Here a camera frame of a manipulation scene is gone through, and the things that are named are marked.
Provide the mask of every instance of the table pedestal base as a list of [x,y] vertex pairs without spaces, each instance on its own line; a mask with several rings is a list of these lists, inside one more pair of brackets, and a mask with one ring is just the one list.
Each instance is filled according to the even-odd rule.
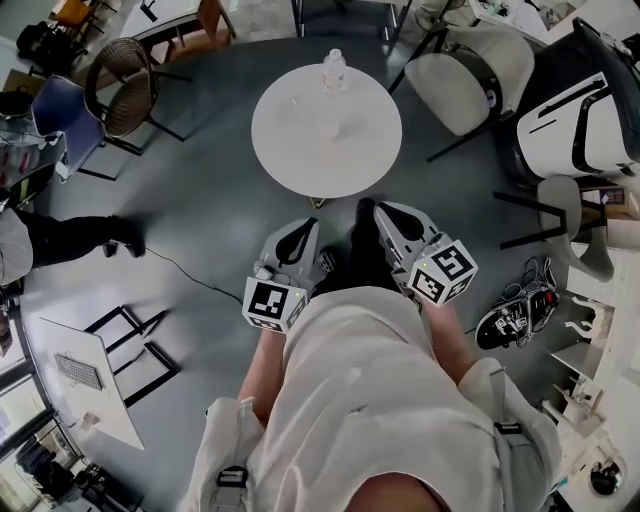
[[311,206],[313,206],[316,210],[319,210],[324,205],[326,199],[321,199],[318,197],[309,197],[309,201],[311,201]]

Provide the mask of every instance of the strap buckle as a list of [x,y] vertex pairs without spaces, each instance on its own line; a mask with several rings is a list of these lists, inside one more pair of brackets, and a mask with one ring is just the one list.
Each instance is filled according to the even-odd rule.
[[218,490],[213,496],[213,505],[219,508],[238,509],[247,489],[249,472],[242,466],[229,466],[218,473]]
[[502,435],[522,434],[522,426],[517,422],[496,421],[493,426]]

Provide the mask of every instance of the white shirt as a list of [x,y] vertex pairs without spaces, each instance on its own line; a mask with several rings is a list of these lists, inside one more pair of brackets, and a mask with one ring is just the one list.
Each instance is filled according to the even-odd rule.
[[[408,299],[381,288],[313,299],[287,336],[284,365],[268,427],[261,438],[260,429],[252,430],[247,510],[342,512],[368,478],[391,472],[423,481],[454,512],[502,510],[488,416],[488,375],[500,365],[482,360],[456,387],[435,361]],[[553,453],[552,422],[508,384],[507,401],[525,411],[529,426],[537,423]],[[216,510],[211,477],[230,460],[220,454],[222,438],[211,440],[236,425],[218,402],[209,411],[184,510]]]
[[33,266],[33,247],[27,226],[11,209],[0,213],[0,285],[26,276]]

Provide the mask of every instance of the white round table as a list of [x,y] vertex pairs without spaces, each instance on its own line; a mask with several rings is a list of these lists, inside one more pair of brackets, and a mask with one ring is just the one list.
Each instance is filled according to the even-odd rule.
[[[346,90],[331,97],[322,90],[322,71],[322,64],[304,66],[271,84],[253,113],[251,137],[260,163],[281,185],[329,199],[356,194],[387,173],[402,123],[389,93],[366,73],[347,67]],[[327,119],[338,123],[335,137],[323,129]]]

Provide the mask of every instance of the white chair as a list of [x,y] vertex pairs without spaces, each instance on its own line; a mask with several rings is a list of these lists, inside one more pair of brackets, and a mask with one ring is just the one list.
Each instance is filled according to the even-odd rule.
[[[433,53],[421,55],[434,37],[437,40]],[[445,42],[455,51],[466,48],[491,68],[495,75],[489,86],[493,90],[491,98],[473,73],[452,56],[454,51],[441,52]],[[495,27],[448,27],[427,34],[389,88],[389,94],[406,75],[442,124],[461,137],[429,157],[427,161],[431,162],[512,116],[533,68],[533,51],[515,32]]]

